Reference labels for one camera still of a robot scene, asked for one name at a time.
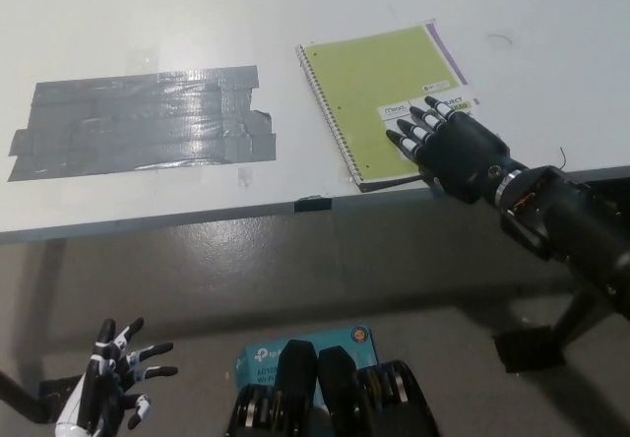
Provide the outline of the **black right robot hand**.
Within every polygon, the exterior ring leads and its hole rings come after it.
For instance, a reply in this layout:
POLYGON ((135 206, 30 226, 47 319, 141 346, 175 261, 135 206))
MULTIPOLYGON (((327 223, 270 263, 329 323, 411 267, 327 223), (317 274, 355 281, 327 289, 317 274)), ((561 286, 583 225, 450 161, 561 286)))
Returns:
POLYGON ((387 138, 418 166, 425 182, 439 182, 448 195, 468 204, 484 199, 496 204, 503 179, 526 167, 511 158, 508 146, 463 111, 432 96, 423 110, 411 106, 412 121, 399 119, 387 138))

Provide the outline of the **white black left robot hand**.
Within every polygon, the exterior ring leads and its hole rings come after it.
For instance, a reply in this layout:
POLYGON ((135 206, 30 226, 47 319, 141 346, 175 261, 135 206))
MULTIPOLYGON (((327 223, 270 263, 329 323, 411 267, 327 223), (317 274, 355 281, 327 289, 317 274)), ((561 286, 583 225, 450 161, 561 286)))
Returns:
POLYGON ((147 419, 151 399, 146 394, 132 394, 131 388, 152 378, 174 376, 178 368, 140 366, 174 347, 173 343, 159 343, 129 351, 131 339, 143 326, 140 317, 118 333, 114 320, 103 321, 86 371, 56 419, 57 436, 115 436, 127 411, 131 413, 127 420, 130 430, 147 419))

